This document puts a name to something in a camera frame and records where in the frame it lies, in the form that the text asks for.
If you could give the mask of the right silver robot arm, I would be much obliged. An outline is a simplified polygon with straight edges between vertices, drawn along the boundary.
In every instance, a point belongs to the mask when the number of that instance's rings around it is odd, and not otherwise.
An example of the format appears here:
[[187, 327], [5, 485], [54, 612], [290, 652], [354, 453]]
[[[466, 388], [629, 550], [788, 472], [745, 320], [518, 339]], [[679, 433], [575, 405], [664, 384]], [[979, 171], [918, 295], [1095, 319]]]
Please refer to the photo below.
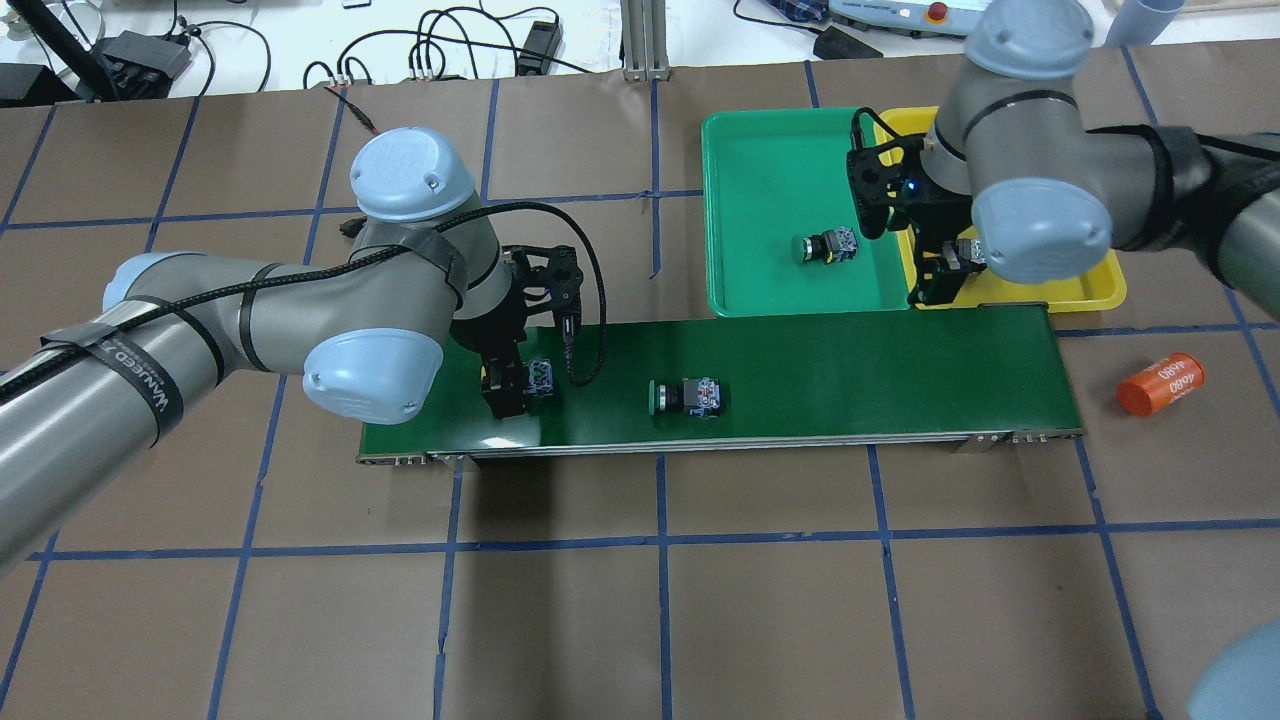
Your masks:
[[913, 232], [915, 304], [947, 304], [982, 272], [1043, 284], [1111, 251], [1181, 249], [1276, 316], [1277, 133], [1087, 129], [1073, 81], [1092, 37], [1079, 3], [991, 3], [927, 132], [870, 146], [852, 127], [863, 234]]

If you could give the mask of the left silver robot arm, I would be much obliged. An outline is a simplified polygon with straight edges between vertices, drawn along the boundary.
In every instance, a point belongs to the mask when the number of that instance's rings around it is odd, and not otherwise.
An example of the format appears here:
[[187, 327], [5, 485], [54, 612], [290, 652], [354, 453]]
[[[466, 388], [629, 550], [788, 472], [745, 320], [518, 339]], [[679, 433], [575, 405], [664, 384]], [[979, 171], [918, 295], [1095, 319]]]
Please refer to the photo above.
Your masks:
[[4, 571], [236, 372], [297, 375], [332, 414], [398, 425], [422, 411], [454, 341], [480, 357], [494, 416], [527, 410], [529, 318], [553, 315], [572, 357], [580, 255], [603, 286], [580, 224], [545, 202], [483, 204], [451, 141], [424, 127], [375, 135], [349, 183], [364, 224], [347, 263], [146, 252], [119, 265], [96, 318], [45, 334], [4, 374]]

